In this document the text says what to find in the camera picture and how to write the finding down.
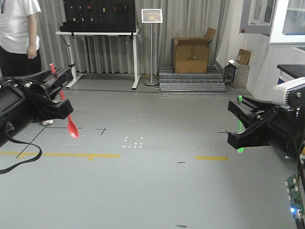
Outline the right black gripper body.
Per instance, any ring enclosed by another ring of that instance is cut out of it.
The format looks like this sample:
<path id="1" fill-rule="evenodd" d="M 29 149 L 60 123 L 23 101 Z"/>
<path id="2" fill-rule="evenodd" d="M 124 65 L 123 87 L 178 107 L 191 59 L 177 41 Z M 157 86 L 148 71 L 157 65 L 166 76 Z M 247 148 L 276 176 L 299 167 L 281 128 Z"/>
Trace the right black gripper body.
<path id="1" fill-rule="evenodd" d="M 268 114 L 278 114 L 272 124 L 279 139 L 279 148 L 276 149 L 289 159 L 297 161 L 300 148 L 305 140 L 305 112 L 301 108 L 299 110 L 270 111 Z"/>

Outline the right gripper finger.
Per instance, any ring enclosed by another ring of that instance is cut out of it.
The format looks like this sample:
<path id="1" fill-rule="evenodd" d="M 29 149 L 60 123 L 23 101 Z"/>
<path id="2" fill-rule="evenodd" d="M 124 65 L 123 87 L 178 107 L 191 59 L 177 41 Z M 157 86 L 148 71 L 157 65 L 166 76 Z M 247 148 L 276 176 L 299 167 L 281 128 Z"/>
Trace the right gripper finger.
<path id="1" fill-rule="evenodd" d="M 242 97 L 241 102 L 235 99 L 228 103 L 228 111 L 234 114 L 245 128 L 249 128 L 252 124 L 261 120 L 270 111 L 283 110 L 282 107 L 270 101 L 257 100 L 246 96 Z"/>
<path id="2" fill-rule="evenodd" d="M 279 148 L 277 132 L 272 127 L 278 114 L 268 114 L 249 128 L 239 132 L 229 132 L 227 143 L 234 149 L 255 146 L 272 146 Z"/>

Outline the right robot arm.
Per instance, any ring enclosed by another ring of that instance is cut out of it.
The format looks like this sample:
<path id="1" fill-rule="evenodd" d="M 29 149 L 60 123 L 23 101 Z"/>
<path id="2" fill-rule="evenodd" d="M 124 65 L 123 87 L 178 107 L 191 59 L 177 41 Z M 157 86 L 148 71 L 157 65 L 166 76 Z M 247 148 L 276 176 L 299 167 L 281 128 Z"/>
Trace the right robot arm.
<path id="1" fill-rule="evenodd" d="M 300 163 L 305 146 L 305 109 L 285 108 L 271 102 L 243 97 L 230 100 L 228 111 L 241 121 L 244 129 L 229 132 L 227 143 L 233 148 L 272 146 L 289 159 Z"/>

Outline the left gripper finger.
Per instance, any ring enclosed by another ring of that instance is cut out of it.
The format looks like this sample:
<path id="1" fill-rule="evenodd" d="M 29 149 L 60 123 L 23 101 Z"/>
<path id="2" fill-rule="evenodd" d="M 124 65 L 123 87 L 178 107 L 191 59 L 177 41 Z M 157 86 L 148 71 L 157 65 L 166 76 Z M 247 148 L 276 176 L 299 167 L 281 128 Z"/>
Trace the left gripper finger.
<path id="1" fill-rule="evenodd" d="M 73 112 L 73 107 L 68 99 L 60 102 L 48 98 L 28 98 L 33 112 L 32 123 L 51 119 L 65 119 Z"/>
<path id="2" fill-rule="evenodd" d="M 19 85 L 29 91 L 54 100 L 58 93 L 73 80 L 70 68 L 61 68 L 56 73 L 46 70 L 27 76 L 19 77 Z"/>

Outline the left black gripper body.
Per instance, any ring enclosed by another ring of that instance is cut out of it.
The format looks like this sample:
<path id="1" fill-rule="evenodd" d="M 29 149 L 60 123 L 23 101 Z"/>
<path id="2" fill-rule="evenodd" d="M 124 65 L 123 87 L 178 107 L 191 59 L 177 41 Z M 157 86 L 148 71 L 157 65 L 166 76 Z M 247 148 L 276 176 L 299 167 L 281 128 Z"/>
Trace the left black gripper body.
<path id="1" fill-rule="evenodd" d="M 45 82 L 30 78 L 0 79 L 0 145 L 30 123 L 45 120 Z"/>

